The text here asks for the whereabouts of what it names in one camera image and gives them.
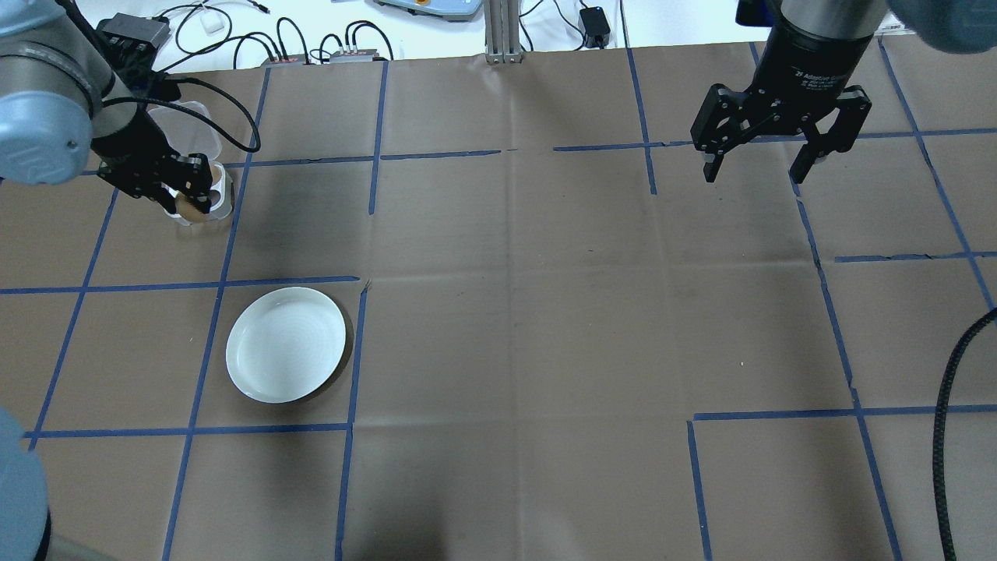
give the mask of blue tape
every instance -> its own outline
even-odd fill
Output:
[[[201,426],[193,431],[189,427],[165,428],[87,428],[70,430],[42,430],[25,432],[26,438],[116,438],[123,436],[187,436],[210,434],[270,434],[278,432],[341,432],[349,425],[345,422],[307,424],[263,424],[246,426]]]
[[[933,261],[966,259],[966,254],[946,254],[930,256],[928,254],[900,254],[897,256],[842,256],[834,258],[835,263],[880,263],[891,261]]]
[[[186,428],[95,428],[82,430],[42,430],[37,438],[106,438],[121,436],[183,436]]]
[[[637,63],[633,60],[633,49],[626,50],[626,58],[630,63],[630,78],[633,80],[633,93],[637,100],[637,115],[640,117],[640,136],[644,144],[650,140],[647,134],[647,118],[644,113],[644,96],[640,93],[640,79],[637,77]]]
[[[372,162],[373,156],[342,156],[339,158],[314,158],[301,160],[270,160],[265,162],[250,162],[250,168],[270,168],[273,166],[309,166],[312,164],[350,164],[354,162]],[[238,164],[236,168],[244,168],[245,164]]]
[[[357,334],[354,343],[353,379],[350,386],[350,412],[347,416],[346,446],[343,449],[343,471],[339,481],[339,512],[336,516],[336,561],[343,559],[343,539],[346,537],[346,498],[350,490],[350,466],[353,463],[353,423],[357,419],[357,392],[360,387],[360,360],[363,357],[364,325],[367,320],[367,289],[360,292],[357,312]]]
[[[754,420],[754,419],[808,419],[827,417],[848,417],[855,415],[854,409],[798,409],[789,411],[740,411],[720,413],[696,413],[695,421]]]
[[[814,266],[817,268],[818,277],[821,279],[821,291],[824,294],[824,303],[828,309],[828,318],[831,321],[831,330],[834,333],[834,343],[837,345],[837,353],[841,360],[841,367],[844,369],[844,377],[848,383],[848,391],[851,392],[851,402],[854,407],[855,419],[858,423],[858,430],[861,433],[862,445],[865,449],[865,459],[869,465],[869,472],[872,476],[872,486],[875,488],[876,499],[879,502],[879,512],[886,528],[886,536],[889,538],[889,546],[893,552],[894,561],[901,561],[899,542],[896,540],[896,530],[893,528],[893,518],[889,513],[889,505],[886,503],[886,494],[882,488],[882,480],[879,477],[879,467],[875,461],[875,453],[872,450],[872,441],[868,436],[868,429],[865,426],[865,418],[862,414],[862,404],[858,398],[858,391],[852,386],[851,362],[848,359],[847,350],[844,347],[844,338],[841,335],[841,327],[837,320],[837,312],[834,310],[834,300],[831,298],[831,291],[828,288],[828,277],[825,274],[824,266],[821,264],[821,254],[817,248],[817,240],[814,238],[814,229],[811,226],[810,218],[807,216],[807,207],[804,205],[803,195],[800,186],[790,177],[790,184],[793,186],[793,193],[797,197],[797,207],[800,210],[800,220],[804,223],[807,231],[807,240],[811,245],[811,253],[814,258]]]
[[[600,152],[603,150],[633,150],[637,148],[648,148],[651,144],[655,147],[663,147],[665,143],[632,142],[629,144],[595,144],[584,146],[555,146],[555,152]]]
[[[325,284],[331,282],[356,282],[359,277],[298,277],[288,279],[227,280],[225,286],[268,286],[271,284]]]
[[[381,94],[377,102],[377,129],[374,133],[374,168],[371,170],[371,200],[367,204],[367,214],[377,210],[377,178],[381,164],[381,137],[384,132],[384,104],[388,91],[388,63],[383,63],[381,71]]]
[[[393,154],[382,156],[381,160],[429,160],[434,158],[469,158],[501,154],[501,150],[474,150],[469,152],[431,152],[427,154]]]
[[[55,368],[52,371],[52,379],[49,380],[49,388],[45,392],[45,399],[42,401],[42,408],[38,412],[38,420],[35,422],[35,435],[31,437],[28,444],[29,450],[34,450],[38,445],[38,433],[42,431],[45,424],[45,417],[49,414],[49,406],[52,405],[52,396],[56,392],[56,384],[59,383],[59,376],[62,374],[62,366],[66,361],[66,352],[69,350],[69,343],[73,339],[73,330],[76,322],[80,318],[80,309],[83,308],[83,299],[87,295],[86,289],[90,285],[90,279],[94,275],[97,267],[97,258],[101,254],[101,247],[104,245],[104,237],[108,233],[108,224],[111,222],[111,214],[114,213],[115,203],[118,201],[118,190],[111,193],[111,201],[108,209],[104,212],[104,221],[101,223],[101,231],[97,234],[97,241],[94,243],[94,252],[90,256],[90,263],[87,265],[87,272],[83,276],[83,284],[80,286],[80,295],[76,298],[76,305],[73,307],[73,315],[70,316],[69,325],[66,327],[66,336],[63,337],[62,346],[59,348],[59,357],[56,359]]]
[[[81,286],[43,286],[39,288],[0,288],[0,294],[62,294],[82,292]]]
[[[980,270],[980,265],[976,262],[976,258],[973,256],[973,250],[969,246],[969,240],[966,238],[966,234],[963,232],[962,226],[959,224],[959,220],[955,216],[955,209],[952,207],[952,203],[949,201],[948,195],[945,193],[945,186],[942,185],[941,177],[938,175],[938,171],[935,170],[934,164],[931,163],[931,156],[928,155],[928,149],[924,144],[924,138],[921,135],[920,129],[917,127],[917,121],[914,119],[914,114],[910,109],[910,104],[907,103],[907,97],[903,94],[903,90],[900,88],[900,82],[897,80],[896,73],[893,71],[893,65],[889,62],[889,54],[886,53],[886,47],[881,38],[879,39],[879,54],[882,57],[883,64],[886,66],[886,74],[889,75],[889,81],[893,84],[893,89],[896,91],[896,97],[900,100],[900,105],[903,107],[903,113],[907,116],[910,128],[914,132],[914,139],[917,141],[917,146],[921,150],[921,157],[924,158],[924,163],[927,164],[928,170],[931,171],[931,177],[934,179],[935,189],[938,191],[938,197],[941,198],[942,205],[945,207],[945,212],[948,214],[948,220],[952,223],[952,228],[955,230],[955,235],[959,239],[959,244],[962,245],[962,249],[968,257],[969,266],[973,269],[973,275],[976,277],[976,283],[980,287],[983,299],[986,301],[987,307],[992,309],[994,307],[994,300],[990,295],[990,289],[987,287],[987,283],[983,279],[983,272]]]
[[[640,136],[644,140],[644,163],[647,165],[647,183],[650,186],[651,195],[657,195],[658,184],[654,177],[654,161],[651,159],[651,149],[648,146],[650,137],[647,133],[644,96],[640,93],[640,78],[637,77],[637,63],[633,60],[633,49],[626,48],[626,58],[630,63],[630,78],[633,80],[633,93],[637,100],[637,114],[640,117]]]
[[[896,539],[896,529],[893,527],[893,516],[889,512],[889,505],[886,502],[886,491],[882,487],[882,477],[879,475],[879,464],[875,460],[875,452],[872,450],[872,439],[869,437],[869,429],[865,424],[865,415],[862,410],[861,401],[858,399],[858,391],[850,388],[851,400],[855,403],[855,420],[858,423],[858,433],[862,438],[862,447],[865,449],[865,459],[868,460],[869,473],[872,475],[872,487],[875,489],[876,500],[879,502],[879,513],[882,515],[882,522],[886,529],[886,539],[889,540],[889,548],[893,552],[893,561],[902,561],[903,555],[900,553],[900,542]]]
[[[88,286],[86,292],[145,292],[152,290],[190,290],[197,288],[218,288],[218,283],[167,282],[163,284],[116,284],[108,286]]]
[[[699,513],[699,534],[703,541],[703,558],[713,561],[710,527],[706,520],[706,497],[703,495],[703,475],[699,469],[699,449],[696,447],[696,431],[692,421],[686,421],[686,429],[689,435],[689,460],[692,463],[692,486],[696,493],[696,511]]]
[[[831,330],[834,333],[834,344],[837,345],[837,354],[841,360],[841,368],[844,370],[844,379],[851,387],[851,361],[848,359],[848,352],[844,348],[844,337],[841,335],[841,327],[837,321],[837,311],[834,309],[834,301],[831,299],[831,290],[828,288],[828,276],[824,272],[821,264],[821,255],[817,249],[817,240],[814,238],[814,228],[811,226],[810,218],[807,216],[807,207],[804,205],[803,196],[800,193],[800,186],[790,178],[793,185],[793,193],[797,196],[797,209],[800,211],[800,220],[804,223],[807,231],[807,241],[810,243],[811,256],[814,260],[814,267],[817,268],[818,277],[821,279],[821,292],[824,295],[824,304],[828,309],[828,319],[831,321]]]
[[[948,137],[955,135],[997,135],[997,129],[955,129],[949,131],[920,131],[922,137]]]
[[[863,409],[865,416],[886,416],[886,415],[933,415],[934,405],[923,405],[914,407],[875,407]],[[949,405],[949,413],[997,413],[997,403],[987,403],[980,405]]]
[[[256,123],[259,125],[263,117],[263,107],[266,103],[266,92],[270,85],[270,69],[263,74],[263,85],[256,106]],[[190,460],[190,447],[193,444],[194,428],[197,424],[197,412],[200,409],[201,394],[204,391],[204,380],[207,376],[207,365],[211,358],[211,348],[214,344],[214,334],[218,327],[218,315],[221,301],[225,293],[225,280],[228,277],[228,266],[232,259],[232,249],[235,246],[235,235],[238,231],[239,216],[242,212],[242,202],[246,195],[246,182],[249,179],[249,169],[252,163],[252,153],[247,153],[242,167],[242,177],[239,192],[235,197],[235,208],[232,210],[232,226],[228,233],[228,244],[225,247],[225,257],[221,265],[221,275],[218,278],[217,296],[214,299],[214,310],[211,312],[211,324],[207,331],[207,342],[204,344],[204,355],[201,358],[200,373],[197,375],[197,387],[193,395],[193,405],[190,407],[190,420],[187,423],[186,439],[183,442],[183,455],[180,457],[180,470],[176,476],[176,488],[173,491],[173,504],[169,510],[169,523],[166,526],[166,542],[163,545],[163,561],[169,559],[173,546],[173,534],[176,531],[176,517],[179,514],[180,501],[183,496],[183,483],[186,479],[187,464]]]
[[[276,432],[338,432],[348,428],[344,422],[312,424],[264,424],[249,426],[200,426],[193,430],[195,435],[203,434],[270,434]]]
[[[651,184],[651,195],[658,194],[658,181],[654,177],[654,162],[651,160],[651,149],[644,149],[644,163],[647,165],[647,183]]]

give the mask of black cable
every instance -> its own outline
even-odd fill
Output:
[[[343,31],[343,40],[346,41],[346,46],[347,47],[349,47],[350,45],[353,45],[354,47],[357,46],[356,33],[353,34],[353,36],[354,36],[353,42],[352,43],[350,42],[350,29],[354,25],[362,25],[362,24],[365,24],[365,23],[373,25],[374,27],[377,27],[377,25],[374,22],[370,21],[370,20],[357,20],[357,21],[351,21],[350,23],[346,24],[346,29]]]
[[[232,105],[234,105],[242,113],[243,117],[246,118],[246,121],[249,122],[249,127],[252,128],[252,138],[253,138],[253,144],[255,146],[252,147],[245,146],[244,144],[235,140],[230,134],[228,134],[227,131],[222,129],[217,123],[215,123],[208,117],[205,117],[204,115],[198,113],[197,111],[188,109],[182,105],[178,105],[175,103],[154,100],[152,98],[124,97],[124,98],[115,98],[112,100],[108,100],[104,102],[104,107],[112,107],[124,103],[138,103],[138,104],[148,104],[148,105],[158,105],[161,107],[168,107],[175,111],[186,113],[187,115],[190,115],[191,117],[194,117],[195,119],[198,119],[199,121],[205,123],[209,127],[215,129],[218,132],[218,134],[220,134],[226,141],[230,142],[232,146],[238,148],[243,152],[248,152],[250,154],[259,152],[259,149],[261,148],[261,143],[259,138],[259,129],[256,127],[256,121],[252,118],[251,115],[249,115],[249,110],[247,110],[244,105],[239,103],[237,99],[233,98],[228,92],[222,90],[221,88],[218,88],[217,86],[214,86],[212,84],[208,84],[203,80],[198,80],[197,78],[179,78],[176,80],[169,80],[169,81],[173,82],[174,84],[193,84],[195,86],[207,88],[208,90],[211,90],[212,92],[222,96],[223,98],[231,102]]]
[[[173,32],[173,42],[176,43],[176,47],[178,49],[180,49],[180,51],[183,52],[185,55],[193,54],[194,51],[188,51],[188,50],[184,49],[183,46],[180,44],[180,31],[182,31],[183,26],[186,25],[188,21],[190,21],[190,18],[192,18],[193,15],[195,13],[197,13],[198,10],[201,10],[201,9],[203,9],[203,10],[210,10],[210,11],[218,12],[219,14],[221,14],[222,16],[224,16],[225,20],[228,22],[228,29],[225,31],[225,39],[228,39],[228,38],[230,38],[232,36],[232,29],[233,29],[233,26],[232,26],[232,17],[230,15],[228,15],[228,12],[226,12],[226,11],[220,9],[220,8],[215,8],[214,6],[208,6],[207,5],[207,0],[204,0],[204,1],[200,2],[200,3],[198,3],[198,4],[180,4],[178,6],[173,6],[172,8],[166,8],[165,10],[163,10],[162,12],[160,12],[160,16],[159,17],[163,17],[166,14],[168,14],[169,12],[174,12],[176,10],[182,10],[184,8],[189,8],[190,11],[187,12],[186,15],[183,16],[183,19],[180,20],[179,25],[176,26],[176,30]],[[210,53],[214,49],[211,49],[209,51],[204,51],[204,52],[205,53]]]
[[[529,50],[532,51],[533,50],[533,39],[529,36],[529,32],[526,31],[526,26],[522,25],[522,20],[519,20],[519,29],[522,30],[522,35],[526,38],[526,41],[529,43]]]
[[[542,4],[542,3],[543,3],[543,0],[539,0],[538,2],[536,2],[535,4],[533,4],[532,8],[530,8],[530,9],[526,10],[525,12],[519,14],[519,17],[520,18],[524,18],[524,17],[528,16],[529,14],[533,13],[533,10],[535,10],[536,8],[539,8],[540,4]]]
[[[234,37],[229,37],[228,39],[223,39],[221,41],[218,41],[217,43],[212,43],[211,45],[208,45],[207,47],[204,47],[203,49],[201,49],[199,51],[194,51],[194,52],[190,53],[189,55],[181,58],[180,60],[178,60],[178,61],[176,61],[176,62],[174,62],[174,63],[166,66],[165,68],[159,70],[159,72],[167,72],[169,70],[172,70],[173,68],[175,68],[175,67],[177,67],[177,66],[185,63],[186,61],[188,61],[188,60],[190,60],[190,59],[192,59],[194,57],[198,57],[200,55],[203,55],[203,54],[206,54],[206,53],[210,53],[210,52],[214,51],[215,49],[217,49],[218,47],[224,45],[225,43],[228,43],[230,41],[238,41],[239,39],[242,39],[243,37],[245,37],[245,35],[236,35]]]
[[[325,61],[323,61],[322,57],[321,57],[322,52],[324,51],[326,53],[329,53],[329,51],[325,50],[325,42],[328,41],[329,39],[335,39],[336,40],[336,44],[339,45],[339,50],[340,51],[343,50],[343,40],[340,39],[338,35],[336,35],[335,33],[330,33],[330,34],[326,35],[325,37],[322,38],[322,41],[318,44],[319,63],[321,63],[321,64],[325,64]],[[332,60],[332,53],[329,53],[329,59]]]
[[[571,29],[577,31],[578,35],[581,35],[581,40],[584,41],[585,40],[585,34],[582,33],[581,30],[578,29],[578,27],[576,25],[574,25],[573,23],[571,23],[570,21],[568,21],[567,18],[564,17],[564,12],[560,11],[560,4],[557,3],[557,0],[554,0],[554,6],[557,7],[557,13],[560,15],[561,19],[564,20],[564,23],[566,23],[568,25],[568,27],[570,27]]]
[[[301,33],[301,28],[298,27],[298,24],[294,23],[294,20],[282,17],[277,20],[277,43],[280,44],[280,52],[284,55],[284,60],[287,60],[287,48],[284,47],[284,39],[280,36],[280,24],[285,21],[291,24],[291,26],[294,27],[294,30],[298,32],[298,37],[301,38],[301,49],[302,54],[305,57],[305,64],[308,64],[308,43],[305,42],[304,33]]]
[[[325,54],[327,54],[329,56],[328,57],[322,57],[322,53],[325,53]],[[330,53],[329,51],[326,51],[325,49],[312,49],[312,50],[308,51],[308,54],[311,55],[311,57],[313,59],[317,60],[319,64],[325,64],[325,63],[331,61],[332,57],[336,53]]]
[[[252,147],[252,148],[247,147],[247,146],[243,145],[242,143],[240,143],[239,141],[237,141],[234,138],[232,138],[231,135],[229,135],[224,129],[222,129],[221,127],[219,127],[214,121],[212,121],[208,117],[205,117],[204,115],[198,113],[197,111],[193,111],[191,109],[188,109],[188,108],[184,107],[183,105],[177,105],[176,103],[170,103],[168,101],[154,100],[152,98],[124,97],[124,98],[115,98],[115,99],[112,99],[112,100],[108,100],[108,101],[104,102],[104,107],[112,107],[112,106],[121,105],[121,104],[124,104],[124,103],[138,103],[138,104],[158,105],[158,106],[161,106],[161,107],[169,107],[170,109],[173,109],[175,111],[180,111],[181,113],[186,113],[186,114],[190,115],[191,117],[194,117],[195,119],[197,119],[197,120],[205,123],[209,127],[215,129],[218,132],[218,134],[220,134],[222,137],[224,137],[224,139],[226,141],[232,143],[232,145],[235,148],[238,148],[239,150],[242,150],[243,152],[259,152],[259,142],[258,142],[259,139],[257,139],[257,143],[256,143],[257,146]]]
[[[948,503],[945,499],[945,417],[948,415],[948,397],[955,381],[955,371],[959,367],[966,347],[980,331],[997,319],[997,307],[980,317],[965,333],[959,337],[959,342],[952,349],[952,354],[945,365],[945,375],[941,378],[938,388],[938,403],[935,405],[934,434],[931,442],[931,480],[935,492],[935,514],[938,516],[938,534],[941,538],[941,550],[945,561],[955,561],[955,544],[952,542],[952,528],[948,521]]]
[[[263,33],[259,32],[259,31],[254,31],[252,33],[246,33],[245,35],[243,35],[239,39],[239,42],[235,44],[235,52],[232,53],[232,70],[238,70],[238,68],[239,68],[239,66],[238,66],[238,62],[239,62],[239,49],[242,47],[242,43],[246,39],[252,39],[253,41],[259,43],[260,45],[263,45],[263,48],[266,49],[266,60],[268,60],[270,62],[274,61],[273,51],[270,50],[270,47],[268,47],[266,45],[266,43],[263,42],[262,39],[256,38],[255,37],[256,35],[263,35]]]
[[[378,34],[381,35],[381,38],[384,39],[384,44],[388,46],[388,56],[391,57],[391,60],[395,60],[395,50],[391,48],[391,41],[388,40],[388,36],[385,35],[385,33],[383,31],[381,31],[380,27],[374,25],[371,22],[366,22],[365,21],[365,22],[361,23],[360,25],[358,25],[358,26],[356,26],[356,27],[353,28],[353,37],[352,37],[352,39],[353,39],[353,46],[354,47],[357,46],[357,32],[360,31],[361,29],[365,28],[365,27],[369,27],[369,28],[373,29],[374,31],[377,31]]]
[[[623,46],[630,48],[630,32],[626,27],[626,12],[623,11],[623,0],[620,0],[620,21],[623,22]]]

